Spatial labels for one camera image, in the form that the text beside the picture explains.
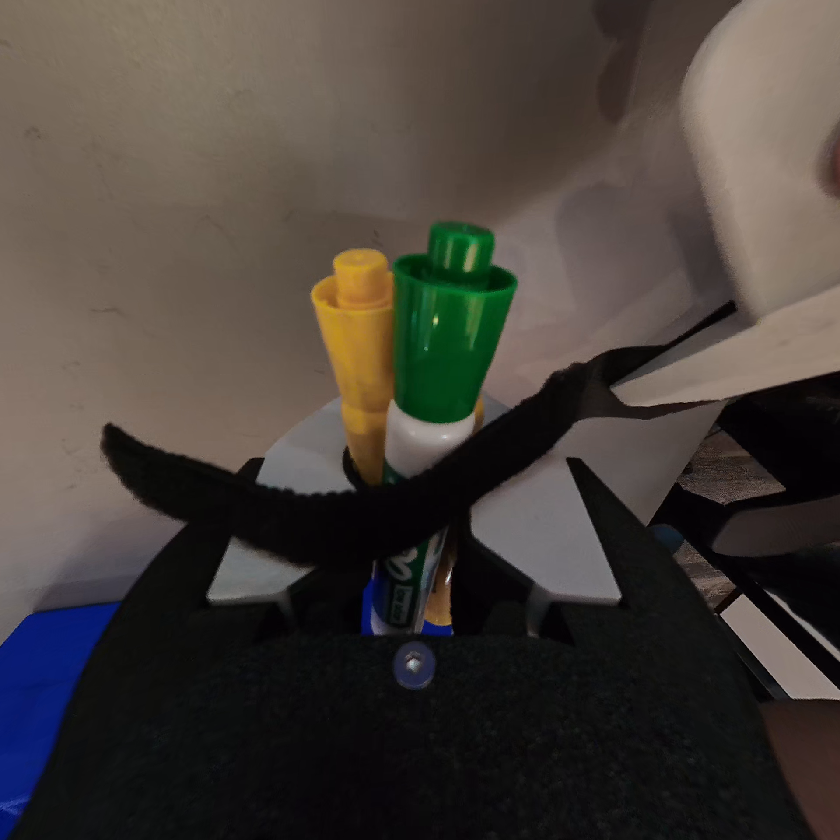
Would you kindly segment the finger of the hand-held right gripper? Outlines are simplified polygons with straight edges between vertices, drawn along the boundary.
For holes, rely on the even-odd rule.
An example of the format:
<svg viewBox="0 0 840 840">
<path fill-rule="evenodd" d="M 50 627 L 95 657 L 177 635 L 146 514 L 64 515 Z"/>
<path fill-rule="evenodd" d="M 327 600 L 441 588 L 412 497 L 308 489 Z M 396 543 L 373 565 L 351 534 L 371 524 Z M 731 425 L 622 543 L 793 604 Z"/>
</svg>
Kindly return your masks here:
<svg viewBox="0 0 840 840">
<path fill-rule="evenodd" d="M 629 371 L 590 385 L 590 407 L 699 406 L 839 371 L 834 286 L 750 322 L 735 311 L 630 360 Z"/>
</svg>

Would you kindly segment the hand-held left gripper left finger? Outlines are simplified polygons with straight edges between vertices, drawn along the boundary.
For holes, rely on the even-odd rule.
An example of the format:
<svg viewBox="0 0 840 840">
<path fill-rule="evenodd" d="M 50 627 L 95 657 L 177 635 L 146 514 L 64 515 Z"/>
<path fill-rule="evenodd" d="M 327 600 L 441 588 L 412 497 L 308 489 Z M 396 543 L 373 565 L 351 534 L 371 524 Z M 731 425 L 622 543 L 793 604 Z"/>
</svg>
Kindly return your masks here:
<svg viewBox="0 0 840 840">
<path fill-rule="evenodd" d="M 257 482 L 302 494 L 345 491 L 340 399 L 334 399 L 280 437 L 266 452 Z M 212 606 L 288 602 L 291 589 L 312 568 L 297 568 L 231 539 L 206 592 Z"/>
</svg>

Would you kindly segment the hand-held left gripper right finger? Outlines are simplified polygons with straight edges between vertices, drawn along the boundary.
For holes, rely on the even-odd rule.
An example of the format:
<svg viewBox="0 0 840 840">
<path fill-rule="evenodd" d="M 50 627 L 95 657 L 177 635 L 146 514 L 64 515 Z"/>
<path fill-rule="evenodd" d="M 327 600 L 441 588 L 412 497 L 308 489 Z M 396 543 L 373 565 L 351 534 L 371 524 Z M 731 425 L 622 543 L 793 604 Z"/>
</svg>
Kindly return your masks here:
<svg viewBox="0 0 840 840">
<path fill-rule="evenodd" d="M 574 480 L 569 458 L 609 446 L 622 420 L 586 418 L 528 468 L 471 509 L 478 543 L 522 573 L 539 602 L 614 606 L 621 592 Z"/>
</svg>

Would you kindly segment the yellow highlighter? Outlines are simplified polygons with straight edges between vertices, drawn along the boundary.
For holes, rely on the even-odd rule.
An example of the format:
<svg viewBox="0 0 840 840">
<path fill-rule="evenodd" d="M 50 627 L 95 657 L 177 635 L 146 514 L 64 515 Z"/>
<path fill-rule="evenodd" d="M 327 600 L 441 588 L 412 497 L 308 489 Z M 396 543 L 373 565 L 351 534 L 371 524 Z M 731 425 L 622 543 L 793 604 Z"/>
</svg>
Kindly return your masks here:
<svg viewBox="0 0 840 840">
<path fill-rule="evenodd" d="M 337 254 L 332 274 L 312 289 L 350 457 L 363 482 L 382 482 L 386 414 L 394 394 L 393 274 L 372 248 Z"/>
<path fill-rule="evenodd" d="M 459 542 L 463 531 L 469 525 L 469 510 L 457 516 L 448 527 L 444 536 L 443 550 L 435 571 L 432 591 L 430 592 L 421 624 L 421 635 L 451 635 L 452 591 L 455 565 L 459 556 Z"/>
</svg>

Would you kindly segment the green white dry-erase marker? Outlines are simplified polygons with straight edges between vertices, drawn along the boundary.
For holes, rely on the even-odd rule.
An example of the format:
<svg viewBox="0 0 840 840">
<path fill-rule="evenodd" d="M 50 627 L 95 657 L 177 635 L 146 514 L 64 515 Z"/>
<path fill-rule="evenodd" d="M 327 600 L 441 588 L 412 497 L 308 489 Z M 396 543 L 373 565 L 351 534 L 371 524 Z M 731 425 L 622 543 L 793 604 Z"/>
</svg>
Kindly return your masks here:
<svg viewBox="0 0 840 840">
<path fill-rule="evenodd" d="M 423 254 L 393 264 L 394 394 L 382 483 L 419 476 L 467 441 L 518 280 L 493 265 L 494 234 L 436 222 Z"/>
</svg>

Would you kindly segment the person's right forearm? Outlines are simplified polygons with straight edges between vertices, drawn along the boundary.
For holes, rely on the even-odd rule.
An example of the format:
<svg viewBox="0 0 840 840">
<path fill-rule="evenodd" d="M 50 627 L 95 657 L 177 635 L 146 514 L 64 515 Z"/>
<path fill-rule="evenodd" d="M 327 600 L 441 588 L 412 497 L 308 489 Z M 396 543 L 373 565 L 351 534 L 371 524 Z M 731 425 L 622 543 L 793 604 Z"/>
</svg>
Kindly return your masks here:
<svg viewBox="0 0 840 840">
<path fill-rule="evenodd" d="M 839 838 L 839 702 L 761 705 L 771 748 L 814 836 Z"/>
</svg>

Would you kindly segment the blue plastic bin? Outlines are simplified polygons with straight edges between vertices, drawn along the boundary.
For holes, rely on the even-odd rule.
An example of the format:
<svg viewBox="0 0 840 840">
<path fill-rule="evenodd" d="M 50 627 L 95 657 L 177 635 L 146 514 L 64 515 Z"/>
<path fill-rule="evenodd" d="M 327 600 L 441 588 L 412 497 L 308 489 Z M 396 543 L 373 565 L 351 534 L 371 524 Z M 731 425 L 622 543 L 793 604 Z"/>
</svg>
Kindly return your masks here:
<svg viewBox="0 0 840 840">
<path fill-rule="evenodd" d="M 164 552 L 89 650 L 27 617 L 2 645 L 2 838 L 485 838 L 466 724 L 411 697 L 398 639 L 360 635 L 362 572 L 312 570 L 290 611 L 211 606 L 216 566 Z"/>
</svg>

